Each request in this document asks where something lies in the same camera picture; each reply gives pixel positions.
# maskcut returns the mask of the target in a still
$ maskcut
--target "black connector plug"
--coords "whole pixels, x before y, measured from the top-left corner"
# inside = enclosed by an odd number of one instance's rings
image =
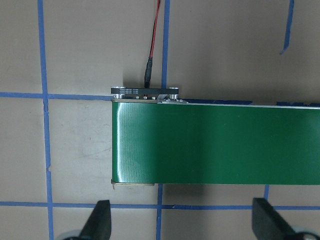
[[[146,63],[146,69],[144,73],[144,88],[150,88],[151,80],[151,71],[152,71],[152,57],[149,57],[148,62]]]

